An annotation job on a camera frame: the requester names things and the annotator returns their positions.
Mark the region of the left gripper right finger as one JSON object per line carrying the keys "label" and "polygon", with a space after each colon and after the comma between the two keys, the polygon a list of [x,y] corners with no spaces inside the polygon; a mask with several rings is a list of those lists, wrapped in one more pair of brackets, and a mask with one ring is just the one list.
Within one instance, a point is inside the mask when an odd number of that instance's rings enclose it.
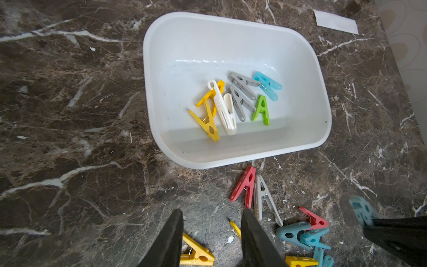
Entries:
{"label": "left gripper right finger", "polygon": [[288,267],[250,209],[241,218],[242,267]]}

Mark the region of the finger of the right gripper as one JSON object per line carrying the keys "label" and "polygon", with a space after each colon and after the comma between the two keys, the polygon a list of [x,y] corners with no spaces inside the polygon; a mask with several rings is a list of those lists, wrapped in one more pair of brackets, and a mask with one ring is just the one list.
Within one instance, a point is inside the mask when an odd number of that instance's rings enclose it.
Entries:
{"label": "finger of the right gripper", "polygon": [[412,267],[427,265],[427,217],[374,219],[365,237]]}

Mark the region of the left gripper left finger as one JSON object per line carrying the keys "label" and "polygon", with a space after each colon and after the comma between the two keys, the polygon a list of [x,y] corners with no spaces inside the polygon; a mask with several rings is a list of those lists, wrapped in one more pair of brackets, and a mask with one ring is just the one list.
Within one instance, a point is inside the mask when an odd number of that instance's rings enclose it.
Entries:
{"label": "left gripper left finger", "polygon": [[183,213],[175,209],[138,267],[178,267],[183,239]]}

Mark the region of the lime green clothespin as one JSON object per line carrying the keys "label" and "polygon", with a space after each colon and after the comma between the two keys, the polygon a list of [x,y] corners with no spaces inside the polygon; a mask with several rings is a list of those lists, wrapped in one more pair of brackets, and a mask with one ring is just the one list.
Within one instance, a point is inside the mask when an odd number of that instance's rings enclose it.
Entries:
{"label": "lime green clothespin", "polygon": [[256,110],[252,113],[251,121],[255,122],[258,119],[258,116],[262,114],[262,120],[263,124],[265,126],[270,125],[270,116],[269,116],[269,110],[268,110],[268,103],[267,99],[264,95],[259,95],[257,103],[256,103]]}

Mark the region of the white clothespin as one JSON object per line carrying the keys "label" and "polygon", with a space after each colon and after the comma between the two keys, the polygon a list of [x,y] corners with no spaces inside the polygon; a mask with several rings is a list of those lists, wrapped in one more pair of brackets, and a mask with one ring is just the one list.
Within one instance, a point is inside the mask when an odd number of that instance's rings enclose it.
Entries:
{"label": "white clothespin", "polygon": [[209,90],[213,90],[215,92],[213,101],[226,133],[230,136],[235,135],[237,133],[237,125],[232,100],[229,102],[224,100],[215,80],[210,80],[207,86]]}

